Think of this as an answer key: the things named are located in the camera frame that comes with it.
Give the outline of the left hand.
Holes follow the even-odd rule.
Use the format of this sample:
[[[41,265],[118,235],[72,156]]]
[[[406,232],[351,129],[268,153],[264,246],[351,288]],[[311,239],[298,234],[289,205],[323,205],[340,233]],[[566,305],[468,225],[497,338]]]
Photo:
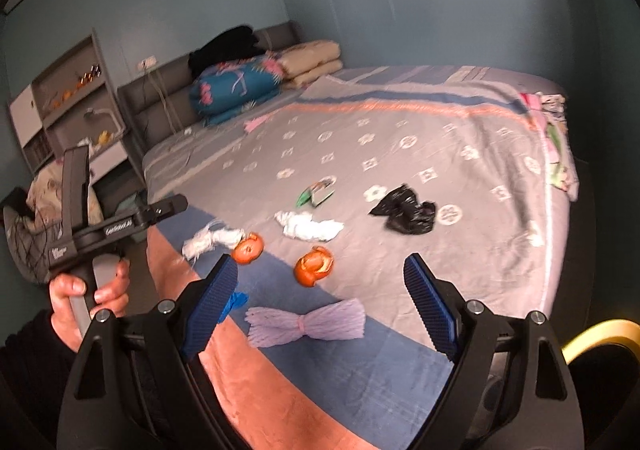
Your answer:
[[[128,259],[119,259],[115,266],[114,277],[94,293],[96,307],[90,311],[90,314],[95,315],[103,308],[111,309],[117,317],[125,314],[129,303],[129,268]],[[85,282],[73,275],[59,274],[51,280],[49,285],[52,328],[58,338],[73,352],[78,351],[82,335],[77,326],[70,299],[84,296],[85,291]]]

